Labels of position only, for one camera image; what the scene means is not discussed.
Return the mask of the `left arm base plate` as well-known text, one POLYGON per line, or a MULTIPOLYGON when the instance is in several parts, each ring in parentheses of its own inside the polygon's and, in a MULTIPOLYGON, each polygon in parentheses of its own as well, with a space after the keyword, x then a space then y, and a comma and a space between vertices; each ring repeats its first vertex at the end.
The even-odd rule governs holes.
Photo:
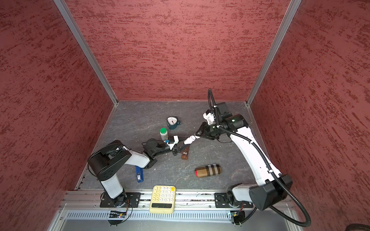
POLYGON ((128 208, 129 206, 133 208, 137 208, 139 201, 140 201, 141 194, 140 193, 121 193, 115 199, 109 197, 107 192, 103 192, 101 194, 101 208, 128 208))

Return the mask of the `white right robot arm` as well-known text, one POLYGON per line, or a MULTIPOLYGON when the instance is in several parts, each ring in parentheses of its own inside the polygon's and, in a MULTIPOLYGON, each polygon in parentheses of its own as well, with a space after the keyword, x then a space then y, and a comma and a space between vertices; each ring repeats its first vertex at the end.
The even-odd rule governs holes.
POLYGON ((233 115, 225 103, 208 109, 203 118, 206 120, 195 133, 195 138, 216 140, 226 134, 239 148, 254 175, 256 185, 239 184, 231 189, 231 201, 246 201, 254 204, 259 210, 286 199, 288 193, 279 183, 291 189, 293 180, 288 174, 281 172, 271 163, 257 144, 251 128, 245 118, 233 115))

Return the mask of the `brown weekly pill organizer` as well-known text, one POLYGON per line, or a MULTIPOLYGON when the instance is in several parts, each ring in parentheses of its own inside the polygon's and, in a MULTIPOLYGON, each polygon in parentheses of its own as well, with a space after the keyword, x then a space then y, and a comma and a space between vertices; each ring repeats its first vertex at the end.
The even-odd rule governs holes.
POLYGON ((185 145, 182 148, 182 156, 181 156, 182 160, 188 160, 189 150, 190 150, 190 145, 185 145))

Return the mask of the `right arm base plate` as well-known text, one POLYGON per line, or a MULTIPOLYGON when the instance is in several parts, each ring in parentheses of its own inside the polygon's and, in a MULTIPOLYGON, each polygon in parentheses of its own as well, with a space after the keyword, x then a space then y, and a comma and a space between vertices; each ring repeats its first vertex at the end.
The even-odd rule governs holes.
POLYGON ((253 208, 247 201, 237 201, 232 192, 214 194, 216 208, 253 208))

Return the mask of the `green capped pill bottle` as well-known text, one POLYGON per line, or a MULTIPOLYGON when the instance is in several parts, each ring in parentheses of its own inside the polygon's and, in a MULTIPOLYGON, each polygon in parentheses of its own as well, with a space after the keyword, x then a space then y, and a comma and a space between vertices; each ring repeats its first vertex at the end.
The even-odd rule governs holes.
POLYGON ((166 129, 166 128, 161 128, 161 129, 160 129, 160 136, 161 136, 161 139, 162 139, 163 141, 168 140, 168 131, 167 131, 167 129, 166 129))

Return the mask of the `small white pill bottle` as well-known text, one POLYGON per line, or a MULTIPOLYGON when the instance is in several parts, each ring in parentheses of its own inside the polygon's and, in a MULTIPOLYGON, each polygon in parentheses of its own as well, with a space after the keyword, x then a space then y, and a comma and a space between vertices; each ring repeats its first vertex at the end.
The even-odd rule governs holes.
POLYGON ((192 135, 189 138, 187 138, 186 140, 184 140, 184 144, 185 145, 192 144, 196 139, 199 139, 199 138, 200 138, 199 136, 192 135))

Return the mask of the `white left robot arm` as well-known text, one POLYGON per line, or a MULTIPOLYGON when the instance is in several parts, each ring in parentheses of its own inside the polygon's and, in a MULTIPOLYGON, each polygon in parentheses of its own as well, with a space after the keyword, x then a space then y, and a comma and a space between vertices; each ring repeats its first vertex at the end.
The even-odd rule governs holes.
POLYGON ((139 152, 124 145, 120 140, 115 140, 99 149, 87 160, 88 170, 94 175, 104 188, 101 195, 102 208, 122 208, 134 204, 122 187, 117 172, 124 165, 132 165, 142 169, 149 169, 156 164, 156 157, 171 153, 177 156, 190 145, 178 136, 162 141, 151 138, 142 143, 144 151, 139 152))

